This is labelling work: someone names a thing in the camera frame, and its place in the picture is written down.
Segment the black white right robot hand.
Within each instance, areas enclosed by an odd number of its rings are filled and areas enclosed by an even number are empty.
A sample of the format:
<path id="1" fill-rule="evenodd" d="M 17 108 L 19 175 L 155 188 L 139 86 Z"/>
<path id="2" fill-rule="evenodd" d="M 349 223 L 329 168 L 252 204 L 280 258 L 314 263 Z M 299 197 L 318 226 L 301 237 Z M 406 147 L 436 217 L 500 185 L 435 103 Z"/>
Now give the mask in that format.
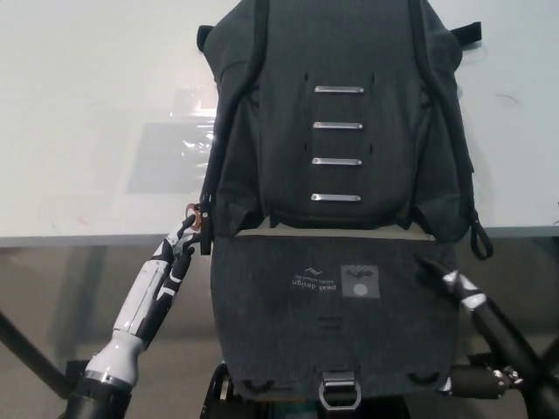
<path id="1" fill-rule="evenodd" d="M 528 395 L 558 403 L 558 380 L 552 376 L 535 350 L 497 305 L 470 279 L 429 258 L 416 257 L 419 265 L 438 285 L 471 312 L 479 333 L 505 363 L 524 380 Z"/>

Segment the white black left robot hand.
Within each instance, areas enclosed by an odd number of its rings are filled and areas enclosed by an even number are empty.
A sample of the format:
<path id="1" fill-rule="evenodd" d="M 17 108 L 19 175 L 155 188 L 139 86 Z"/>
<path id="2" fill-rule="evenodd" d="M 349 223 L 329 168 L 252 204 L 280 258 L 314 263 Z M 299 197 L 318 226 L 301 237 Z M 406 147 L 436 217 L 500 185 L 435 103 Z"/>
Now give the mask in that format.
<path id="1" fill-rule="evenodd" d="M 128 333 L 149 347 L 183 283 L 194 244 L 200 240 L 191 214 L 176 226 L 142 266 L 121 307 L 114 329 Z"/>

